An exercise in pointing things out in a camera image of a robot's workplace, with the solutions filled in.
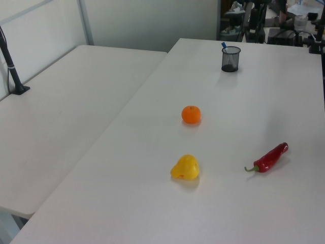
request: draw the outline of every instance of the table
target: table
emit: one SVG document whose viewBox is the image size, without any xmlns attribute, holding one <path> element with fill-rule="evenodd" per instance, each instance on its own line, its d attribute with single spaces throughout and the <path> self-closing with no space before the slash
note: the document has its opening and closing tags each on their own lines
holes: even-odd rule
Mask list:
<svg viewBox="0 0 325 244">
<path fill-rule="evenodd" d="M 0 102 L 0 211 L 33 213 L 166 56 L 79 46 Z"/>
<path fill-rule="evenodd" d="M 180 39 L 12 244 L 322 243 L 320 56 L 235 44 L 239 70 L 224 73 L 221 42 Z M 187 105 L 198 126 L 182 122 Z M 272 170 L 244 171 L 284 141 Z M 184 154 L 194 181 L 170 177 Z"/>
</svg>

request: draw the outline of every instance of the white wall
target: white wall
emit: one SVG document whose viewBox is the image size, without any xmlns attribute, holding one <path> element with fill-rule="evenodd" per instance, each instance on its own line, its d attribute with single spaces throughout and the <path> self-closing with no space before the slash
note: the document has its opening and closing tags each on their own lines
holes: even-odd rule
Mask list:
<svg viewBox="0 0 325 244">
<path fill-rule="evenodd" d="M 80 0 L 94 45 L 168 52 L 179 38 L 216 40 L 221 0 Z"/>
<path fill-rule="evenodd" d="M 53 0 L 2 25 L 22 83 L 74 47 L 86 44 L 77 2 Z M 0 99 L 6 95 L 7 65 L 0 52 Z"/>
</svg>

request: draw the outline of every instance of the metal stand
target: metal stand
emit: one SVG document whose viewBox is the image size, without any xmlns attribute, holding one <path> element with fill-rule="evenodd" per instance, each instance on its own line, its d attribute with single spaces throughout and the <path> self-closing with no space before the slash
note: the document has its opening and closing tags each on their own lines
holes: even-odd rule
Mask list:
<svg viewBox="0 0 325 244">
<path fill-rule="evenodd" d="M 14 83 L 15 83 L 15 90 L 12 92 L 12 94 L 21 95 L 25 91 L 29 90 L 30 87 L 24 86 L 20 82 L 15 65 L 11 59 L 11 56 L 10 56 L 10 53 L 9 53 L 9 50 L 7 47 L 7 41 L 5 38 L 5 34 L 3 33 L 1 27 L 0 27 L 0 48 L 1 48 L 1 51 L 4 55 L 4 57 L 5 57 L 5 60 L 6 60 L 8 69 L 11 73 L 12 79 L 14 80 Z"/>
<path fill-rule="evenodd" d="M 309 47 L 309 53 L 322 54 L 323 44 L 321 43 L 321 40 L 324 32 L 324 25 L 325 25 L 325 6 L 323 7 L 323 12 L 321 14 L 316 40 Z"/>
</svg>

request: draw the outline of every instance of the chili pepper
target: chili pepper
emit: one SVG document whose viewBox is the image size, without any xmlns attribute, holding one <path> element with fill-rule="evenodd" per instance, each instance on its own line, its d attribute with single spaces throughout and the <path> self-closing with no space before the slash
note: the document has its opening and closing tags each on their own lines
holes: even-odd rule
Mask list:
<svg viewBox="0 0 325 244">
<path fill-rule="evenodd" d="M 269 151 L 267 154 L 265 154 L 263 157 L 261 157 L 259 160 L 256 160 L 254 162 L 254 167 L 252 169 L 247 169 L 245 167 L 245 170 L 247 172 L 251 171 L 258 171 L 260 173 L 264 173 L 271 169 L 275 163 L 279 160 L 280 156 L 284 154 L 286 151 L 288 151 L 288 144 L 286 142 L 278 145 L 273 150 Z"/>
</svg>

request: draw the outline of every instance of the mesh pen cup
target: mesh pen cup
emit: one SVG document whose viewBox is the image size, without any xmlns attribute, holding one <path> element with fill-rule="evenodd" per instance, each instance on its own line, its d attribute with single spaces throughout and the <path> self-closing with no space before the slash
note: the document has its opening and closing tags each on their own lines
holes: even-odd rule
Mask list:
<svg viewBox="0 0 325 244">
<path fill-rule="evenodd" d="M 227 47 L 222 49 L 222 66 L 221 69 L 225 72 L 235 72 L 238 70 L 239 62 L 239 47 Z"/>
</svg>

